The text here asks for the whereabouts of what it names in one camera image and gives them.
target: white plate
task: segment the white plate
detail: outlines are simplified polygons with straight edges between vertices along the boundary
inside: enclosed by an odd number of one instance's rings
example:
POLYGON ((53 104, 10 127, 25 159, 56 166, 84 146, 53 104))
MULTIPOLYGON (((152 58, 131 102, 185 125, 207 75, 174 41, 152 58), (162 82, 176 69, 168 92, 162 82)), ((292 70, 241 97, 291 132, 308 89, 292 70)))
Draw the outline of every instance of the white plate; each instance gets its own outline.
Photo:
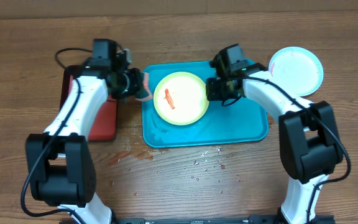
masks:
POLYGON ((189 72, 167 75, 155 88, 153 99, 158 115, 175 125, 194 123, 205 114, 209 105, 205 83, 189 72))
POLYGON ((318 58, 301 47, 279 50, 270 60, 268 70, 274 83, 296 96, 314 93, 324 77, 323 66, 318 58))

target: wood grain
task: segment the wood grain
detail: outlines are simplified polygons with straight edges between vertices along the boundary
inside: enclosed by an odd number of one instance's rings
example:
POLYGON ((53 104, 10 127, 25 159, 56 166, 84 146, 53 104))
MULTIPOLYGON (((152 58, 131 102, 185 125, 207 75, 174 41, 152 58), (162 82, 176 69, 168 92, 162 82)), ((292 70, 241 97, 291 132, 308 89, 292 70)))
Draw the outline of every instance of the wood grain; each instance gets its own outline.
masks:
MULTIPOLYGON (((67 218, 23 214, 19 194, 27 175, 24 142, 30 133, 41 133, 58 112, 63 71, 53 54, 65 47, 91 48, 93 38, 119 41, 132 50, 135 66, 141 69, 154 63, 209 60, 237 42, 248 57, 264 64, 286 46, 310 49, 324 66, 324 82, 309 99, 333 105, 353 164, 347 180, 324 186, 317 212, 335 215, 338 223, 358 222, 358 11, 336 11, 1 20, 0 223, 56 223, 67 218)), ((62 60, 70 65, 86 56, 68 52, 62 60)), ((89 148, 98 174, 97 193, 119 218, 272 214, 285 198, 288 177, 280 162, 278 126, 271 119, 269 134, 261 142, 163 153, 151 151, 142 139, 138 102, 121 102, 118 119, 116 140, 90 142, 89 148), (107 167, 125 150, 150 151, 154 160, 127 156, 107 167)), ((340 164, 333 176, 345 168, 340 164)), ((50 209, 27 196, 31 210, 50 209)))
POLYGON ((358 10, 358 0, 0 0, 0 19, 358 10))

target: blue plastic tray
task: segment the blue plastic tray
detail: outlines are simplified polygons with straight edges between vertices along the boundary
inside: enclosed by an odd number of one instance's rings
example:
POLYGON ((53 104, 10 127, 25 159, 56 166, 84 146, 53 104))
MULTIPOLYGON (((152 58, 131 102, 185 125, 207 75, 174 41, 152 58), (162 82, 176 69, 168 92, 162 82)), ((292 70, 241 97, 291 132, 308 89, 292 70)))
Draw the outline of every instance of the blue plastic tray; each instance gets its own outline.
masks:
MULTIPOLYGON (((152 93, 162 78, 173 72, 190 72, 204 82, 215 77, 208 61, 151 65, 144 72, 150 74, 152 93)), ((142 103, 142 122, 144 141, 155 148, 260 141, 269 130, 266 111, 247 98, 227 107, 221 106, 220 101, 212 101, 202 118, 186 126, 164 121, 150 100, 142 103)))

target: red stain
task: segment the red stain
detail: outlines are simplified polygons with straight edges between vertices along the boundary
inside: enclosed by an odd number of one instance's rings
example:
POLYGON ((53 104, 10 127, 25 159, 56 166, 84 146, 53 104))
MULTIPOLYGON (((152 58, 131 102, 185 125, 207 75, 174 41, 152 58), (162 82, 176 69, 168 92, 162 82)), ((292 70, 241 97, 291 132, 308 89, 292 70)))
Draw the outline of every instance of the red stain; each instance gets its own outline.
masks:
POLYGON ((272 71, 270 72, 270 74, 272 74, 272 77, 273 77, 273 69, 274 69, 274 65, 276 65, 275 62, 273 62, 273 65, 272 65, 272 71))
POLYGON ((168 89, 165 89, 165 98, 164 99, 167 99, 168 104, 171 106, 171 109, 175 109, 175 106, 173 105, 172 97, 171 97, 171 95, 169 95, 168 89))

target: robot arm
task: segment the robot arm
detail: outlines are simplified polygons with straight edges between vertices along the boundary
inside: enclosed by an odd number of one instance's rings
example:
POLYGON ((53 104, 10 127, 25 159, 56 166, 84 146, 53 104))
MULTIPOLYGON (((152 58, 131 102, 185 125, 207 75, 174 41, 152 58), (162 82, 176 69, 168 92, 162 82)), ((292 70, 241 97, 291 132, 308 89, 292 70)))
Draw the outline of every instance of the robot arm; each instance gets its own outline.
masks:
POLYGON ((342 151, 310 113, 338 137, 332 108, 324 101, 314 104, 284 90, 286 96, 269 85, 269 82, 274 82, 270 72, 259 63, 249 65, 237 44, 221 50, 209 64, 216 69, 216 78, 207 79, 208 100, 225 102, 235 99, 235 102, 240 95, 258 103, 279 123, 280 158, 290 176, 287 196, 278 214, 279 221, 306 223, 308 211, 312 220, 316 216, 314 208, 321 187, 309 210, 313 189, 316 184, 327 180, 335 165, 342 161, 342 151), (304 108, 294 105, 289 97, 304 108), (307 139, 305 132, 310 130, 318 130, 318 135, 307 139))
POLYGON ((65 211, 69 208, 85 223, 110 224, 116 219, 95 193, 96 172, 87 145, 100 107, 109 95, 151 99, 147 76, 137 68, 128 69, 129 51, 116 49, 114 41, 94 40, 93 57, 81 66, 59 114, 43 134, 30 134, 25 145, 29 172, 35 169, 29 176, 33 198, 65 211), (65 158, 65 166, 49 164, 58 157, 65 158))
MULTIPOLYGON (((269 71, 261 71, 253 73, 250 77, 263 78, 268 80, 271 78, 269 71)), ((257 80, 245 79, 243 81, 243 89, 245 96, 258 103, 263 109, 270 114, 276 122, 279 122, 279 117, 286 114, 289 111, 297 112, 301 108, 294 105, 286 96, 279 92, 272 85, 268 85, 264 82, 257 80)), ((297 102, 303 105, 305 108, 309 108, 311 102, 304 98, 293 96, 290 94, 297 102)), ((310 179, 309 182, 302 184, 299 180, 289 178, 287 196, 285 201, 281 206, 282 217, 290 224, 303 224, 306 223, 306 215, 308 210, 309 201, 311 194, 313 193, 314 186, 327 180, 329 175, 319 175, 310 179)), ((316 213, 314 208, 317 203, 319 191, 316 192, 316 195, 313 200, 312 208, 310 211, 310 219, 312 220, 316 213)))
MULTIPOLYGON (((59 136, 69 136, 71 133, 77 133, 80 136, 88 135, 91 131, 93 121, 98 114, 100 107, 106 102, 109 93, 106 81, 97 77, 81 76, 78 78, 81 85, 81 95, 74 108, 72 115, 66 123, 66 127, 62 129, 59 136)), ((54 121, 45 129, 44 132, 54 135, 60 124, 65 119, 67 113, 78 94, 78 84, 73 82, 71 92, 54 121)))

